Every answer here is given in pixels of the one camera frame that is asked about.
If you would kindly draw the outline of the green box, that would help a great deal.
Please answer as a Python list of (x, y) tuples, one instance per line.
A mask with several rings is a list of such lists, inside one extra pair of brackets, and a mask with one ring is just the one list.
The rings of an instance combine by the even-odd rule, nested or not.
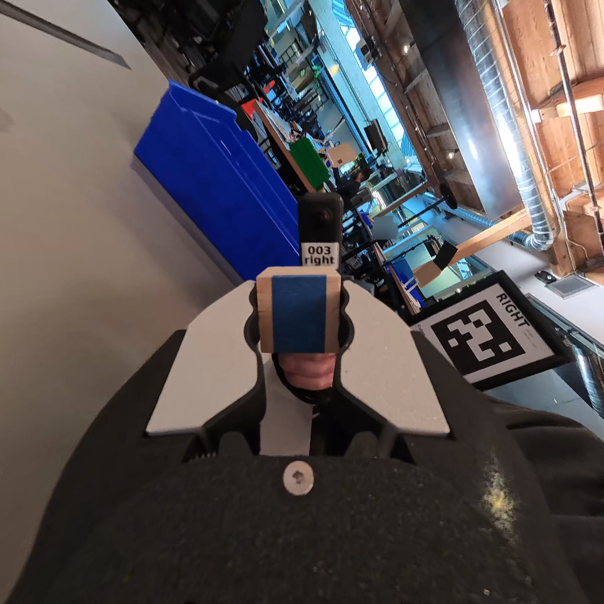
[(321, 189), (330, 179), (330, 171), (307, 137), (291, 142), (289, 152), (314, 191)]

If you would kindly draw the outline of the black round disc pole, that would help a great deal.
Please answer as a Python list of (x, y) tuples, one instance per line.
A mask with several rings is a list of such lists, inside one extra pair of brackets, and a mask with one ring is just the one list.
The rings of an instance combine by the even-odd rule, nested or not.
[(456, 200), (456, 197), (454, 196), (454, 193), (450, 189), (449, 185), (447, 185), (447, 183), (439, 183), (439, 192), (440, 198), (438, 198), (436, 201), (428, 205), (420, 212), (416, 213), (415, 215), (412, 215), (409, 218), (409, 221), (419, 218), (421, 215), (427, 213), (428, 211), (434, 210), (442, 204), (445, 204), (450, 210), (456, 210), (458, 208), (458, 202)]

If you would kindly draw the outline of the grey desk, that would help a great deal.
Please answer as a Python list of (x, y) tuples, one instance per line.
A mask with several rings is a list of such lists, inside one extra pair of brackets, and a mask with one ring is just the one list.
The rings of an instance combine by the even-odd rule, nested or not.
[(236, 275), (133, 155), (167, 79), (107, 1), (1, 15), (1, 603), (102, 407)]

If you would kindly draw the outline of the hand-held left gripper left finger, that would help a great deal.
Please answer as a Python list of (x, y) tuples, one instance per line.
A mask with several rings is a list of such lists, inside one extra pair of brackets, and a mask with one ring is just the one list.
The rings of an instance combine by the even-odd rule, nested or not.
[(266, 381), (259, 339), (255, 282), (247, 281), (188, 325), (146, 435), (195, 435), (215, 452), (234, 432), (260, 454)]

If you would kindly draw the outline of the person's right hand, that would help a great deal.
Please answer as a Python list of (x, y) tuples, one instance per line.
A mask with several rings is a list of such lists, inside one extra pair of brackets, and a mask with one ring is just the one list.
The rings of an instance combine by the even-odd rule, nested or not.
[(279, 353), (278, 365), (290, 386), (308, 391), (322, 391), (333, 385), (335, 353)]

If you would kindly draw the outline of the silver ventilation duct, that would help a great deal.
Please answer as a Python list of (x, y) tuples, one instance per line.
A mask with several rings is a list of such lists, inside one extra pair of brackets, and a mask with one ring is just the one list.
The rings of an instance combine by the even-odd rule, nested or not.
[(542, 196), (540, 168), (532, 157), (532, 142), (496, 26), (494, 8), (491, 1), (455, 1), (454, 4), (519, 195), (531, 220), (532, 233), (525, 247), (531, 251), (547, 251), (555, 242), (556, 228)]

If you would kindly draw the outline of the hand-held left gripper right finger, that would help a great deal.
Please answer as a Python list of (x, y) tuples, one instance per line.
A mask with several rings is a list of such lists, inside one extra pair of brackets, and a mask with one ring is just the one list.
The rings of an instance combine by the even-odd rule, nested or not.
[(342, 283), (341, 348), (327, 412), (324, 453), (353, 442), (366, 456), (422, 459), (450, 445), (450, 426), (413, 331), (353, 281)]

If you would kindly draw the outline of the wooden cube blue stripe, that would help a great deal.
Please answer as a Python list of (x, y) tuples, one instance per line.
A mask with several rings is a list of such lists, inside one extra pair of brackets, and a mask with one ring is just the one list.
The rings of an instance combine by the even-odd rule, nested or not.
[(261, 352), (338, 352), (341, 275), (335, 268), (267, 268), (255, 289)]

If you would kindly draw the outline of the tan board black panel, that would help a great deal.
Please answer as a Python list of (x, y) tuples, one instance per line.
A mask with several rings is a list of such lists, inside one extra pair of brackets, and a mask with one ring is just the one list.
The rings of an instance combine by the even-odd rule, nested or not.
[(457, 246), (445, 241), (435, 257), (429, 262), (414, 268), (412, 274), (417, 287), (425, 287), (440, 276), (442, 271), (453, 261), (457, 251)]

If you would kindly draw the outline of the wooden table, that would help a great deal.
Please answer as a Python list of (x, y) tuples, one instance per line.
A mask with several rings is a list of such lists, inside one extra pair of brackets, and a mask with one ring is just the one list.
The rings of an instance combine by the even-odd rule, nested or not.
[(289, 152), (290, 143), (302, 137), (311, 139), (318, 151), (318, 144), (315, 140), (308, 135), (302, 135), (298, 132), (293, 123), (288, 123), (281, 119), (275, 111), (269, 109), (259, 100), (255, 104), (255, 114), (260, 118), (265, 129), (268, 145), (270, 147), (269, 155), (277, 162), (277, 173), (292, 194), (294, 196), (302, 196), (304, 193), (327, 192), (329, 190), (329, 186), (327, 186), (328, 182), (316, 191), (312, 189), (312, 186), (309, 184)]

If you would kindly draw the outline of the grey wall vent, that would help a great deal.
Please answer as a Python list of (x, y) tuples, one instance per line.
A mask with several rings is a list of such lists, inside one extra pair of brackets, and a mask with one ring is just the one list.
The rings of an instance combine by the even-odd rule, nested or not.
[(595, 284), (585, 279), (585, 277), (572, 274), (548, 283), (546, 289), (559, 298), (568, 299), (581, 294), (594, 286)]

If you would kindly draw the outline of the blue plastic bin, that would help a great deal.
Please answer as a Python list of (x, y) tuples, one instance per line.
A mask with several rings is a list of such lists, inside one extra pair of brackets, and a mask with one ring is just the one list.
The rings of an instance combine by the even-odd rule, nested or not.
[(297, 201), (236, 113), (169, 80), (134, 155), (239, 277), (299, 265)]

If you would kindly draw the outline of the person's body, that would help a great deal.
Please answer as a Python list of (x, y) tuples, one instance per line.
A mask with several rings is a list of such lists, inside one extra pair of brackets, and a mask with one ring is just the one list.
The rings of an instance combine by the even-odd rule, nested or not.
[(576, 420), (489, 397), (543, 492), (567, 561), (603, 603), (603, 441)]

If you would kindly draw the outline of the hanging black monitor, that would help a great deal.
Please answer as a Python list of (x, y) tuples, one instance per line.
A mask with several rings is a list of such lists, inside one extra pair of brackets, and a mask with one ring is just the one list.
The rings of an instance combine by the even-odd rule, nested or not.
[(378, 119), (371, 120), (367, 126), (364, 127), (364, 133), (370, 147), (377, 156), (383, 155), (389, 149), (389, 142), (387, 137), (383, 134), (383, 130)]

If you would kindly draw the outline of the black white marker sign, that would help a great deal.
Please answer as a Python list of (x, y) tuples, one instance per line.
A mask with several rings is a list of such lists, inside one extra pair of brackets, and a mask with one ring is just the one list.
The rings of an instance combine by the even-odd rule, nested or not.
[(573, 360), (563, 337), (504, 271), (422, 310), (409, 325), (481, 391)]

